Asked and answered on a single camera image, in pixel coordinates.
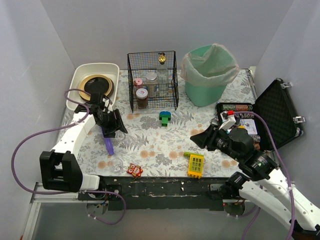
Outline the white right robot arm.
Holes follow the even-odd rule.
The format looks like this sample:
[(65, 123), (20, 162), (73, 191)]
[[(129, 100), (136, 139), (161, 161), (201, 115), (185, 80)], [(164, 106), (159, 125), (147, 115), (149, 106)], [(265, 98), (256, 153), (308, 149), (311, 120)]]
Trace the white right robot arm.
[(221, 197), (241, 197), (268, 212), (298, 240), (320, 238), (320, 209), (309, 201), (265, 153), (254, 148), (244, 128), (227, 133), (218, 125), (191, 136), (201, 149), (220, 150), (238, 162), (239, 171), (218, 190)]

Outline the small black plate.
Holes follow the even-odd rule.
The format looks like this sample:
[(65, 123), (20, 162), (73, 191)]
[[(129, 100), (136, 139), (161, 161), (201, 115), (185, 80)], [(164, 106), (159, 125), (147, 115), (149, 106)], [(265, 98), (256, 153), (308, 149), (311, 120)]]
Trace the small black plate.
[(84, 84), (84, 91), (92, 94), (92, 93), (102, 93), (108, 96), (112, 92), (112, 82), (107, 77), (96, 76), (90, 78)]

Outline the clear glass bottle gold cap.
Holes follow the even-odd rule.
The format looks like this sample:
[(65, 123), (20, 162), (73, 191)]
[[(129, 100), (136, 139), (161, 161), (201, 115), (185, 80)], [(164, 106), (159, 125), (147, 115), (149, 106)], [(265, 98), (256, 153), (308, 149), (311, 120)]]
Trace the clear glass bottle gold cap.
[(158, 93), (160, 97), (166, 97), (169, 89), (169, 70), (166, 64), (166, 54), (164, 52), (158, 53), (158, 66), (157, 66), (157, 81)]

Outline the yellow plate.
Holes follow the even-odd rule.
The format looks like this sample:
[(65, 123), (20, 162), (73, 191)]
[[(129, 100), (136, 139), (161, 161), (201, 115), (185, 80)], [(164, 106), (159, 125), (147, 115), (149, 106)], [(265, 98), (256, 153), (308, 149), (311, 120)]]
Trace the yellow plate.
[[(85, 102), (88, 102), (88, 101), (90, 100), (90, 98), (91, 98), (91, 93), (88, 93), (88, 92), (86, 92), (86, 91), (84, 90), (84, 85), (85, 85), (86, 81), (88, 81), (89, 79), (94, 78), (94, 77), (105, 77), (105, 78), (109, 78), (109, 77), (104, 76), (104, 75), (102, 75), (102, 74), (94, 74), (94, 75), (90, 75), (90, 76), (86, 77), (85, 79), (83, 79), (82, 82), (79, 84), (79, 87), (78, 87), (78, 88), (80, 89), (79, 95), (80, 95), (80, 97), (81, 97)], [(114, 83), (113, 83), (112, 80), (111, 80), (111, 82), (112, 82), (112, 90), (111, 90), (111, 93), (110, 93), (109, 95), (105, 95), (105, 94), (104, 94), (106, 97), (110, 97), (110, 96), (113, 94), (113, 92), (114, 92), (115, 85), (114, 85)]]

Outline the clear glass cup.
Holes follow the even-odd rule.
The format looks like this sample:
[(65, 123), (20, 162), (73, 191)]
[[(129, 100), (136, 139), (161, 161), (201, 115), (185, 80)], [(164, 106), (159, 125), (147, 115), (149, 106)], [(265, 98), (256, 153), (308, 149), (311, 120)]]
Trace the clear glass cup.
[(121, 131), (117, 131), (117, 132), (115, 133), (115, 139), (116, 139), (117, 141), (123, 141), (125, 138), (126, 138), (126, 134), (125, 134), (125, 133), (123, 133), (123, 132), (121, 132)]
[(119, 158), (114, 158), (110, 161), (109, 166), (113, 173), (119, 174), (123, 170), (123, 161)]

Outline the silver lid pepper jar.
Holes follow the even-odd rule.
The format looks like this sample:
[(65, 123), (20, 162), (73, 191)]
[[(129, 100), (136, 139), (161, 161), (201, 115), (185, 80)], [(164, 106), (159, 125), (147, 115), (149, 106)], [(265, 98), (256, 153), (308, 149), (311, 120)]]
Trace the silver lid pepper jar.
[(149, 96), (156, 97), (158, 94), (158, 75), (156, 72), (150, 71), (145, 76), (146, 86)]

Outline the brown sauce jar white lid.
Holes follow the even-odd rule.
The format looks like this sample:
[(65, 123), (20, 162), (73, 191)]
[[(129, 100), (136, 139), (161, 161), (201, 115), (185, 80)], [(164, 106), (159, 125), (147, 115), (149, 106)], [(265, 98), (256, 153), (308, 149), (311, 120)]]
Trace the brown sauce jar white lid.
[(148, 90), (145, 88), (139, 88), (135, 92), (137, 105), (139, 108), (146, 108), (148, 105)]

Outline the pink lid toothpick jar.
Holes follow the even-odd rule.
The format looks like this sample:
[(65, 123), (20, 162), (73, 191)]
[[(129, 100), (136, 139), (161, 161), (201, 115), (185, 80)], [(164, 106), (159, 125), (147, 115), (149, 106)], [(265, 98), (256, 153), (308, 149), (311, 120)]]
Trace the pink lid toothpick jar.
[(137, 89), (140, 89), (143, 87), (143, 80), (141, 78), (135, 78), (133, 84)]

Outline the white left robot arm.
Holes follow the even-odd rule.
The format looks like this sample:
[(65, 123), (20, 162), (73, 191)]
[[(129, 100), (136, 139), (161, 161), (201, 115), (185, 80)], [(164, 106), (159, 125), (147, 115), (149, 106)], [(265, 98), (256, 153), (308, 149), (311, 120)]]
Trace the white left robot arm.
[(82, 172), (77, 156), (90, 130), (102, 128), (103, 136), (114, 138), (117, 131), (127, 133), (118, 109), (109, 109), (110, 100), (102, 93), (92, 93), (87, 103), (79, 103), (71, 127), (51, 149), (39, 157), (43, 187), (64, 192), (95, 191), (100, 177)]

